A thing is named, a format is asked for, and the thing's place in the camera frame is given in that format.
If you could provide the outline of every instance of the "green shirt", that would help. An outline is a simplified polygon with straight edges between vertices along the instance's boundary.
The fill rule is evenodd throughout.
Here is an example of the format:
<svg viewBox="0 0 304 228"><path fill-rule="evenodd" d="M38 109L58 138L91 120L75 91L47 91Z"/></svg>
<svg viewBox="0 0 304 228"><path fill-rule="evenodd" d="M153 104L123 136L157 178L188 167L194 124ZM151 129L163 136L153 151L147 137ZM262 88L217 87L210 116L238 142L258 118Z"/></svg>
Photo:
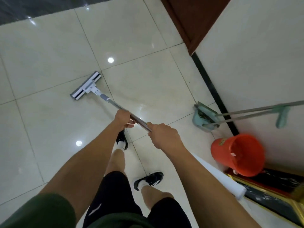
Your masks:
<svg viewBox="0 0 304 228"><path fill-rule="evenodd" d="M38 194L20 207L0 228L74 228L76 216L71 204L58 194ZM105 215L88 228L153 228L147 218L134 213Z"/></svg>

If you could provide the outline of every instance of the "person's right arm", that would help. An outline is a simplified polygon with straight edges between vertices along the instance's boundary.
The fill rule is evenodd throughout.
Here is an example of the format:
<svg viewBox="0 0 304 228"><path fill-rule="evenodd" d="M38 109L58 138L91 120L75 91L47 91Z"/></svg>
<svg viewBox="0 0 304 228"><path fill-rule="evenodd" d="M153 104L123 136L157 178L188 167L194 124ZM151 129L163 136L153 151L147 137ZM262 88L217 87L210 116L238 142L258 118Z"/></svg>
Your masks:
<svg viewBox="0 0 304 228"><path fill-rule="evenodd" d="M176 129L147 123L154 146L173 163L199 227L260 228L235 197L185 148Z"/></svg>

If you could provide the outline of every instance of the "sock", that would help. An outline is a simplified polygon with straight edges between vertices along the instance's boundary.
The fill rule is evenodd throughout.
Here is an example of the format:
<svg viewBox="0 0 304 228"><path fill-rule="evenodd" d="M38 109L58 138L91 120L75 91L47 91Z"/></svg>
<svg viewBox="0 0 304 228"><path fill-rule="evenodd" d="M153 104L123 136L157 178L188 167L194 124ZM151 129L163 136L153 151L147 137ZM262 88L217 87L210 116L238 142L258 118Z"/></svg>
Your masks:
<svg viewBox="0 0 304 228"><path fill-rule="evenodd" d="M122 151L125 151L125 147L126 147L126 142L119 141L118 144L115 142L113 151L116 149L121 149Z"/></svg>
<svg viewBox="0 0 304 228"><path fill-rule="evenodd" d="M141 191L141 189L142 189L144 186L149 186L149 184L146 182L146 180L141 180L141 181L138 183L138 189L139 189L139 191Z"/></svg>

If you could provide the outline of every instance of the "shorts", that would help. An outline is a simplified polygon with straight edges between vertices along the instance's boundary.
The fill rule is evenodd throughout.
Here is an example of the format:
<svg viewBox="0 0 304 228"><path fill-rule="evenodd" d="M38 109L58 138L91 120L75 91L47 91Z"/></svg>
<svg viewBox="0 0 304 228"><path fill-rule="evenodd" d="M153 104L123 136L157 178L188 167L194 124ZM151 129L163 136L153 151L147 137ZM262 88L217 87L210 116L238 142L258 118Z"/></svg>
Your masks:
<svg viewBox="0 0 304 228"><path fill-rule="evenodd" d="M113 171L102 179L85 216L83 228L102 216L120 212L142 215L140 207L134 201L128 178L119 171ZM173 198L164 198L155 203L148 220L155 228L191 227L185 212Z"/></svg>

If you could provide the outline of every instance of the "mop head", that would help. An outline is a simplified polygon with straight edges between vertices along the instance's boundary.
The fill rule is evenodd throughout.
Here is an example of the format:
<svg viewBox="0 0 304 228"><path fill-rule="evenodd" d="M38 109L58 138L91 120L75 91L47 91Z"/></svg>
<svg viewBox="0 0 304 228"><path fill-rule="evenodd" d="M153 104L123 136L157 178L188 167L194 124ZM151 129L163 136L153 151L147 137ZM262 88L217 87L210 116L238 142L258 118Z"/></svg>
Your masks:
<svg viewBox="0 0 304 228"><path fill-rule="evenodd" d="M84 83L81 84L73 93L70 94L72 98L75 100L78 100L81 98L85 93L88 93L88 89L95 85L95 82L97 82L101 78L100 73L95 71L87 80L85 80Z"/></svg>
<svg viewBox="0 0 304 228"><path fill-rule="evenodd" d="M216 111L210 109L199 101L194 105L194 107L195 113L193 115L192 122L195 126L206 132L210 132L219 127L219 125L209 125L210 123L220 121L220 119L217 117Z"/></svg>

